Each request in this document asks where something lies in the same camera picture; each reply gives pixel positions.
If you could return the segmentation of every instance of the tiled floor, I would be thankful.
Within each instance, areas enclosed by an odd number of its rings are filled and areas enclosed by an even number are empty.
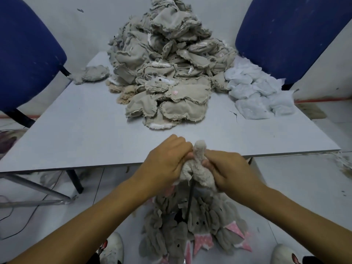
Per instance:
[[[328,115],[327,119],[314,120],[327,135],[342,149],[343,155],[352,159],[352,101],[319,103],[318,106]],[[0,119],[1,129],[22,128],[11,120]],[[275,188],[302,206],[352,230],[352,180],[347,178],[337,166],[335,156],[296,155],[282,157],[255,158],[253,164],[259,168],[268,186]],[[35,173],[25,175],[33,181],[45,183],[54,189],[76,199],[68,205],[39,207],[28,225],[17,235],[0,240],[0,263],[11,260],[29,246],[39,241],[59,226],[66,223],[92,204],[106,196],[120,182],[130,177],[138,166],[95,168],[85,173],[82,185],[83,194],[77,195],[66,173]],[[36,191],[0,179],[0,195],[15,200],[40,200],[45,197]],[[294,248],[299,254],[309,252],[279,227],[269,223],[252,210],[237,204],[241,216],[248,222],[251,233],[250,244],[253,253],[238,252],[235,257],[219,254],[217,248],[209,252],[201,251],[195,263],[269,263],[272,249],[277,243]],[[140,226],[143,215],[149,210],[142,206],[131,214],[118,231],[125,243],[125,263],[147,263],[137,253],[141,239]],[[16,208],[10,217],[0,221],[0,238],[20,231],[28,222],[34,208]],[[0,209],[0,219],[6,217],[11,209]]]

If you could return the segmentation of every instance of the tabletop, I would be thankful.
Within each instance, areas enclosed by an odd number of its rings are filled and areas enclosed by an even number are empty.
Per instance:
[[[88,66],[113,68],[106,52]],[[340,147],[299,109],[289,116],[246,120],[224,93],[212,93],[205,118],[168,130],[150,130],[143,118],[126,119],[105,82],[70,83],[0,160],[0,172],[141,163],[171,134],[214,150],[244,156],[337,151]]]

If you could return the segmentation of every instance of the person's right hand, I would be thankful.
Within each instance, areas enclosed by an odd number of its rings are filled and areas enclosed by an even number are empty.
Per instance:
[[[208,168],[218,188],[231,199],[252,208],[267,186],[238,153],[206,150],[202,165]]]

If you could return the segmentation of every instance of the sneaker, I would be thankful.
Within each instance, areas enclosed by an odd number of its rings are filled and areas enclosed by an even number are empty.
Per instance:
[[[274,248],[271,255],[270,264],[301,264],[302,261],[298,260],[297,253],[291,248],[279,244]]]
[[[123,264],[124,244],[121,235],[113,232],[97,251],[100,264]]]

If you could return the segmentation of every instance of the chair backrest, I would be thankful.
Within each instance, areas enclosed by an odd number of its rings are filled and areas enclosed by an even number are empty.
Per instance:
[[[236,38],[240,54],[297,82],[352,18],[352,0],[253,0]]]
[[[11,111],[40,93],[67,57],[23,0],[0,0],[0,30],[0,111]]]

